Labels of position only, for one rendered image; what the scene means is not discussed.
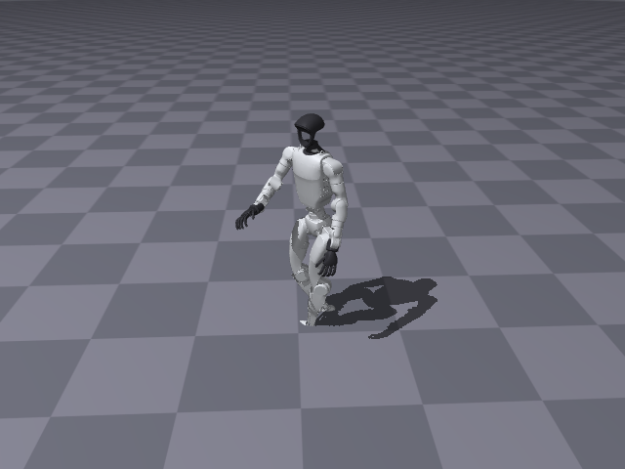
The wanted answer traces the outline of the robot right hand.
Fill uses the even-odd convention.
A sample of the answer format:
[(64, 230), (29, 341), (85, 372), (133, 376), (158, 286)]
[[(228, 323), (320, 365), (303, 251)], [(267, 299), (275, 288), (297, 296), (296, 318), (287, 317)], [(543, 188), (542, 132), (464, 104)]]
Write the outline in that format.
[(243, 228), (243, 221), (244, 221), (245, 227), (248, 227), (247, 226), (247, 219), (248, 219), (248, 217), (252, 216), (252, 219), (255, 219), (254, 215), (259, 214), (262, 210), (264, 210), (264, 204), (263, 203), (259, 203), (258, 205), (252, 204), (249, 207), (249, 209), (247, 209), (245, 212), (243, 212), (241, 214), (241, 216), (235, 221), (236, 228), (240, 229), (240, 230), (244, 229)]

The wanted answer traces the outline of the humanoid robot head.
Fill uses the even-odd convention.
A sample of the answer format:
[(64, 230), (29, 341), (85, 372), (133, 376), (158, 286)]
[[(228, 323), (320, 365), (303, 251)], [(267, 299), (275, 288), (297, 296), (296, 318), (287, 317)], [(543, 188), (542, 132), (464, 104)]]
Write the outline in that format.
[[(295, 127), (298, 130), (298, 138), (300, 144), (307, 149), (303, 149), (303, 153), (305, 155), (314, 155), (319, 152), (323, 153), (325, 151), (322, 149), (318, 142), (314, 140), (315, 133), (324, 127), (323, 119), (314, 113), (309, 113), (300, 117), (296, 123)], [(310, 134), (310, 138), (307, 140), (303, 140), (302, 132)], [(312, 152), (312, 149), (318, 149), (319, 152)], [(323, 151), (322, 151), (323, 150)]]

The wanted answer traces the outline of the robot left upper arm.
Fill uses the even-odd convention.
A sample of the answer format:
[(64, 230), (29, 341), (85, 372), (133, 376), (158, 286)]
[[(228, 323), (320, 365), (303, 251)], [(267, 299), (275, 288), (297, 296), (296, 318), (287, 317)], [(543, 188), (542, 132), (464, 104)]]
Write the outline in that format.
[(331, 190), (336, 196), (331, 203), (331, 209), (336, 212), (336, 204), (340, 200), (345, 201), (348, 208), (348, 200), (343, 179), (343, 165), (340, 161), (327, 157), (322, 160), (322, 167), (324, 175), (329, 179)]

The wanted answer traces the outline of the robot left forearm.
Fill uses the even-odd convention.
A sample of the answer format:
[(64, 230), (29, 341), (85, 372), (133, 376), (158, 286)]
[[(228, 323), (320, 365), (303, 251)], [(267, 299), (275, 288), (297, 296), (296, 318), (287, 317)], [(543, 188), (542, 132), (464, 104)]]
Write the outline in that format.
[(346, 222), (347, 215), (347, 203), (343, 200), (338, 201), (336, 204), (336, 214), (332, 215), (332, 226), (329, 231), (329, 238), (331, 239), (330, 248), (337, 249), (339, 247), (342, 229), (344, 222)]

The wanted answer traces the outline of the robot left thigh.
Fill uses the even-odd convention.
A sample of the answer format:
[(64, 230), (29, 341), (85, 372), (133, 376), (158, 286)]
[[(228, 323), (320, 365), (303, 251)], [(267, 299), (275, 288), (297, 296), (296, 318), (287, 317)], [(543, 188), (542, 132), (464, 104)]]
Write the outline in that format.
[[(324, 254), (328, 251), (326, 250), (326, 245), (327, 245), (327, 241), (329, 239), (329, 231), (331, 230), (330, 227), (323, 227), (322, 228), (322, 233), (320, 235), (317, 236), (313, 246), (312, 246), (312, 250), (310, 253), (310, 261), (309, 261), (309, 277), (310, 277), (310, 282), (312, 285), (312, 289), (314, 289), (314, 287), (319, 284), (319, 283), (323, 283), (325, 284), (330, 292), (331, 290), (331, 281), (329, 278), (327, 277), (322, 277), (322, 275), (325, 272), (318, 275), (318, 273), (321, 271), (321, 268), (323, 266), (323, 261), (322, 263), (318, 266), (315, 267), (315, 265), (324, 257)], [(341, 246), (341, 239), (340, 239), (340, 245), (339, 248)], [(327, 293), (327, 294), (328, 294)]]

